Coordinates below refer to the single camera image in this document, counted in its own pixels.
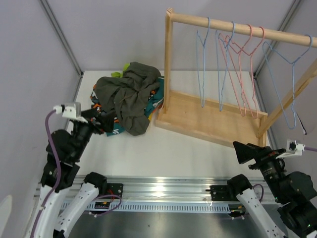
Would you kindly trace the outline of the olive grey shorts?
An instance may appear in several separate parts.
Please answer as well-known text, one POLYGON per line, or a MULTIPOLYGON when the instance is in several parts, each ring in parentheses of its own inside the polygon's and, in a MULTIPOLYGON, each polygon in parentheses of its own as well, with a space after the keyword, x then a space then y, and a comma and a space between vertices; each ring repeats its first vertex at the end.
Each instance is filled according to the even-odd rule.
POLYGON ((95 93, 105 111, 114 108, 121 127, 133 136, 146 132, 149 115, 163 103, 164 78, 160 71, 138 62, 130 63, 121 78, 101 77, 95 93))

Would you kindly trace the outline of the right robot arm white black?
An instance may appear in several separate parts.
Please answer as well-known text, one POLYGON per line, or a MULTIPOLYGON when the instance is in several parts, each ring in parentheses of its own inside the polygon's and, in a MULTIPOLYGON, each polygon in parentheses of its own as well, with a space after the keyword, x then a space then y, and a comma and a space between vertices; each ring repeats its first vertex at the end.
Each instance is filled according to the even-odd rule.
MULTIPOLYGON (((286 149, 273 150, 269 146, 260 147, 251 143, 233 142, 239 164, 250 160, 251 170, 260 170, 274 199, 281 207, 277 209, 284 225, 300 238, 317 236, 317 209, 311 199, 317 195, 311 177, 295 171, 285 174, 286 149)), ((266 238, 285 238, 287 235, 276 225, 264 209, 253 186, 243 174, 227 181, 227 196, 238 200, 251 215, 257 227, 266 238)))

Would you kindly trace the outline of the teal shorts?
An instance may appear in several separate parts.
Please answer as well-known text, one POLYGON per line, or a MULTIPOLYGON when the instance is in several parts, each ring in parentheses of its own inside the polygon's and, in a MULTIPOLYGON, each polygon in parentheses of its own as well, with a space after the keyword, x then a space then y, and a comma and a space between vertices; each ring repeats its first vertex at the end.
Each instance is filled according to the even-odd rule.
POLYGON ((91 108, 101 116, 113 114, 107 136, 125 131, 139 136, 147 131, 152 114, 163 103, 163 86, 162 76, 104 76, 93 87, 91 108))

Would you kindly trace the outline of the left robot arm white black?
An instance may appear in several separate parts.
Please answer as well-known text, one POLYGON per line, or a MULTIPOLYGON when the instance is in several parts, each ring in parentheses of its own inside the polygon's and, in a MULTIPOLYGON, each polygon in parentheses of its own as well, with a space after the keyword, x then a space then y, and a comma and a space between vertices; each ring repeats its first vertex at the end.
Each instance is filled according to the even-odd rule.
POLYGON ((91 172, 84 178, 72 202, 60 213, 60 208, 80 169, 78 162, 92 135, 111 132, 115 119, 115 112, 102 114, 96 109, 85 110, 79 119, 71 119, 72 132, 65 129, 51 132, 50 116, 65 111, 54 109, 45 119, 49 142, 46 147, 47 163, 40 180, 40 198, 36 213, 25 234, 27 238, 67 238, 93 200, 121 198, 110 192, 105 176, 91 172))

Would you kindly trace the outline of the lime green shorts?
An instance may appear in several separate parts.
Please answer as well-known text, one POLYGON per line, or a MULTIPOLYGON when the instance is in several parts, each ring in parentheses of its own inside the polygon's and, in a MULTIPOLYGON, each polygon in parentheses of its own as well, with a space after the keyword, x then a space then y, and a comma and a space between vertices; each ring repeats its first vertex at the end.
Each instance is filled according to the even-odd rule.
POLYGON ((121 78, 121 77, 123 76, 124 72, 128 69, 129 66, 130 66, 130 63, 126 63, 126 64, 123 66, 122 71, 112 72, 112 73, 111 73, 111 77, 121 78))

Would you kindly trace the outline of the camouflage patterned shorts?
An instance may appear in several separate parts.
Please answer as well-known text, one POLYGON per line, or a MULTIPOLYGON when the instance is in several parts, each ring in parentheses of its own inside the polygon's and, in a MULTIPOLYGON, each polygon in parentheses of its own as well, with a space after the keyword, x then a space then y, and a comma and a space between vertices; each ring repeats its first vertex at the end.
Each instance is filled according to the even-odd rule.
POLYGON ((116 112, 114 110, 114 108, 111 108, 111 110, 109 110, 108 112, 105 111, 100 102, 99 102, 99 99, 97 98, 97 95, 95 93, 95 88, 96 88, 96 84, 93 86, 93 91, 90 95, 90 99, 91 99, 91 108, 92 109, 96 109, 97 112, 101 115, 101 116, 105 116, 107 113, 110 113, 110 112, 114 112, 114 123, 119 123, 119 120, 118 120, 118 117, 116 115, 116 112))

